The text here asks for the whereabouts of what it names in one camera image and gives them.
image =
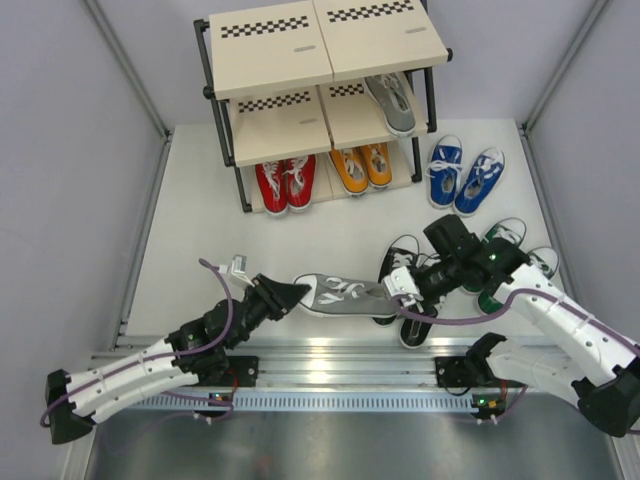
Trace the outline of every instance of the orange sneaker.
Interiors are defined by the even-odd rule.
[[[374,188],[387,188],[391,183],[391,163],[386,143],[374,143],[360,147],[360,153],[367,166],[369,183]]]
[[[363,195],[369,186],[365,166],[360,152],[355,148],[331,150],[331,163],[342,179],[342,185],[349,195]]]

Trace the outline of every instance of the white floor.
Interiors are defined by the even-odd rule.
[[[498,189],[478,214],[464,220],[468,228],[481,236],[503,218],[520,217],[529,227],[525,251],[549,245],[515,123],[441,121],[437,133],[421,137],[423,165],[435,143],[446,134],[461,139],[467,167],[492,146],[501,148],[507,159],[506,174]],[[217,142],[213,125],[176,128],[128,336],[164,335],[200,317],[223,298],[213,275],[198,265],[199,257],[221,264],[236,253],[245,254],[250,275],[263,273],[283,282],[308,272],[375,281],[382,256],[395,238],[411,233],[420,239],[423,251],[430,252],[422,230],[451,213],[430,206],[428,182],[423,181],[361,199],[314,204],[308,212],[289,213],[284,218],[245,214],[240,208],[233,171],[223,166]],[[409,154],[409,142],[405,148]],[[238,289],[232,291],[241,298]],[[454,292],[440,316],[476,316],[474,305],[474,297]],[[297,309],[278,323],[265,322],[254,332],[251,342],[396,345],[399,327],[400,322],[396,322],[390,328],[380,328],[366,318],[315,318]],[[490,324],[435,326],[427,345],[454,343],[460,337],[471,341],[488,331],[520,337],[520,341],[528,343],[546,343],[535,327],[510,313]]]

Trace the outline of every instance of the shoe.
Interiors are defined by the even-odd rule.
[[[421,264],[420,242],[413,235],[402,235],[396,238],[387,249],[382,259],[380,274],[378,275],[378,283],[382,283],[382,279],[389,275],[393,270],[400,267],[418,266]],[[392,317],[373,317],[372,320],[380,327],[390,326],[396,316]]]
[[[366,77],[364,89],[380,106],[387,128],[398,137],[407,137],[416,128],[416,119],[397,73]]]
[[[447,208],[456,199],[462,183],[462,143],[454,135],[440,139],[433,149],[426,175],[431,178],[429,202]]]
[[[311,191],[316,174],[315,155],[287,160],[287,201],[294,212],[302,212],[311,205]]]
[[[440,257],[437,254],[429,255],[426,257],[423,265],[430,267],[431,265],[437,263],[439,260]],[[422,303],[422,313],[420,313],[419,309],[416,306],[411,307],[410,310],[412,312],[420,313],[421,315],[436,318],[440,310],[442,310],[445,298],[445,296],[440,297],[440,301],[436,305],[428,305],[426,303]],[[417,320],[409,320],[405,318],[404,322],[402,322],[402,327],[400,327],[400,343],[403,347],[411,350],[418,348],[427,339],[427,336],[431,331],[431,327],[433,327],[432,323],[419,322]]]
[[[342,185],[349,195],[359,197],[367,191],[369,180],[358,150],[353,148],[331,150],[331,163],[340,175]]]
[[[318,317],[394,317],[396,309],[379,283],[321,274],[300,275],[293,283],[311,290],[300,306]]]
[[[529,256],[531,264],[536,266],[547,280],[551,280],[557,273],[558,267],[560,266],[560,258],[553,248],[536,248],[531,250],[527,255]],[[478,308],[486,315],[497,312],[502,308],[502,306],[502,303],[497,301],[487,292],[482,292],[478,297]]]
[[[385,189],[391,183],[391,163],[386,143],[374,143],[360,147],[360,154],[367,166],[369,184],[373,188]]]
[[[497,148],[482,152],[471,167],[453,209],[461,217],[473,215],[480,204],[495,189],[505,169],[504,153]]]
[[[287,211],[284,162],[267,162],[256,165],[256,179],[267,213],[277,217]]]
[[[519,218],[511,217],[500,220],[482,237],[482,243],[487,244],[494,238],[504,238],[519,247],[524,242],[527,234],[527,225]],[[478,294],[482,291],[482,287],[472,285],[463,285],[462,290],[471,295]]]

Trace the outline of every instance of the red sneaker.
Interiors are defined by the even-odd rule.
[[[282,215],[287,211],[287,194],[284,182],[284,162],[267,162],[256,165],[256,178],[264,207],[271,215]]]
[[[316,175],[316,156],[287,160],[287,199],[294,212],[301,212],[311,205],[313,178]]]

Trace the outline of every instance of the white wall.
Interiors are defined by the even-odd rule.
[[[46,375],[111,339],[160,139],[79,0],[0,15],[0,477],[57,479]]]
[[[534,131],[579,294],[636,340],[639,18],[639,2],[611,2]]]
[[[163,120],[210,123],[192,22],[286,0],[101,0]],[[585,17],[591,0],[430,0],[451,64],[435,69],[442,118],[522,122]]]

